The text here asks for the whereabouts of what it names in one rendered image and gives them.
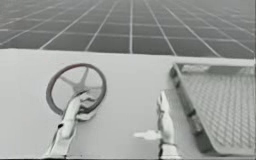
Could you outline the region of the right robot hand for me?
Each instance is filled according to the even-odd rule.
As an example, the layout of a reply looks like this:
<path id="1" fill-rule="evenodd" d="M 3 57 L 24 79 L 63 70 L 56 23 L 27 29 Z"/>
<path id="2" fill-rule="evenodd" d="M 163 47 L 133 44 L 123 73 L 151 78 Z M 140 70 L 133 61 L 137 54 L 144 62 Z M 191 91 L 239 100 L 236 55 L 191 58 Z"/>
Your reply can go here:
<path id="1" fill-rule="evenodd" d="M 157 99 L 157 130 L 147 130 L 144 132 L 136 132 L 133 134 L 136 138 L 145 140 L 160 140 L 164 144 L 174 145 L 175 131 L 173 120 L 170 116 L 169 102 L 164 91 L 162 91 Z"/>

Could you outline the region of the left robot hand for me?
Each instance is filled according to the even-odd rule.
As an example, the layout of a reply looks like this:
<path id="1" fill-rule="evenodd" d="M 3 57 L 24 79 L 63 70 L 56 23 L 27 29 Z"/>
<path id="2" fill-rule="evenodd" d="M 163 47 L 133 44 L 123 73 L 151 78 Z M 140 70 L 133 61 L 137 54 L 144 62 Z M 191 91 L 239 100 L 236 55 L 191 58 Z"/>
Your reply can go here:
<path id="1" fill-rule="evenodd" d="M 86 106 L 85 103 L 87 101 L 95 102 L 96 98 L 87 93 L 81 93 L 72 97 L 68 102 L 64 116 L 60 123 L 60 135 L 64 139 L 68 139 L 73 135 L 75 125 L 79 120 L 88 121 L 95 116 L 97 110 L 93 109 L 91 106 Z"/>

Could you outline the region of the dark steering wheel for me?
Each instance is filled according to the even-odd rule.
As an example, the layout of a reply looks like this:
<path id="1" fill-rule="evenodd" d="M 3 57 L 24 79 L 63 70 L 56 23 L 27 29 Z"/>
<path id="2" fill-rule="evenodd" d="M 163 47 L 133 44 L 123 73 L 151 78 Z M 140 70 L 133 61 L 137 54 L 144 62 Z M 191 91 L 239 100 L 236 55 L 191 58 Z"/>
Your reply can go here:
<path id="1" fill-rule="evenodd" d="M 64 74 L 66 72 L 68 72 L 72 69 L 75 69 L 75 68 L 84 68 L 85 69 L 85 72 L 79 82 L 73 82 L 73 81 L 69 80 L 68 78 L 64 77 Z M 99 75 L 101 82 L 102 82 L 101 86 L 87 86 L 86 85 L 85 81 L 88 77 L 89 70 L 93 70 Z M 82 109 L 80 110 L 80 113 L 89 113 L 91 111 L 94 111 L 101 104 L 101 102 L 103 101 L 103 99 L 105 98 L 106 93 L 107 93 L 106 76 L 98 67 L 94 66 L 93 64 L 89 64 L 89 63 L 76 63 L 76 64 L 71 64 L 71 65 L 65 66 L 64 68 L 62 68 L 56 74 L 53 75 L 53 77 L 50 79 L 50 81 L 47 85 L 47 89 L 46 89 L 47 104 L 49 105 L 49 107 L 51 108 L 51 110 L 53 112 L 55 112 L 56 114 L 61 115 L 61 116 L 64 115 L 64 110 L 56 105 L 56 103 L 54 102 L 54 98 L 53 98 L 53 89 L 54 89 L 54 86 L 58 79 L 62 79 L 64 82 L 68 83 L 71 86 L 71 88 L 73 90 L 73 97 L 79 96 L 82 93 L 88 93 L 92 90 L 100 90 L 101 91 L 101 93 L 100 93 L 99 97 L 96 99 L 95 103 L 92 104 L 89 108 L 82 107 Z"/>

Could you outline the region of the grey table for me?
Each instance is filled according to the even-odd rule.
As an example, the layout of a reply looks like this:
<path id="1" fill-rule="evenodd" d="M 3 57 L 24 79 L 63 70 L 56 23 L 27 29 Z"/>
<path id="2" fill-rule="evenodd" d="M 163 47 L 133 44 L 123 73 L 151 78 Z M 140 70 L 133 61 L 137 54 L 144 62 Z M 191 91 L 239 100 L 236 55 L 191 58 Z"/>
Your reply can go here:
<path id="1" fill-rule="evenodd" d="M 76 63 L 93 64 L 104 73 L 106 96 L 94 117 L 76 123 L 68 156 L 43 159 L 64 116 L 47 104 L 47 85 L 59 70 Z M 198 149 L 170 76 L 174 64 L 248 66 L 255 72 L 252 59 L 1 49 L 0 160 L 256 160 L 256 156 L 223 156 Z M 84 72 L 75 68 L 64 77 L 79 82 Z M 85 83 L 102 85 L 93 70 Z M 180 159 L 160 159 L 160 140 L 133 136 L 158 129 L 157 99 L 162 91 L 169 102 Z M 71 86 L 58 79 L 53 98 L 64 113 L 72 97 Z"/>

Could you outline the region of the grey mesh tray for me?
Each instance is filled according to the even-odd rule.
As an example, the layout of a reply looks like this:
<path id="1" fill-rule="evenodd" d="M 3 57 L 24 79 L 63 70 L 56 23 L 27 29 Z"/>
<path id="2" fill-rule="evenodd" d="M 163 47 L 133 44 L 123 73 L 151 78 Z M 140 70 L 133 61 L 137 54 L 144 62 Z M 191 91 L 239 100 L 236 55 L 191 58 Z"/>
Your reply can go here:
<path id="1" fill-rule="evenodd" d="M 201 152 L 256 156 L 252 67 L 174 64 L 170 76 Z"/>

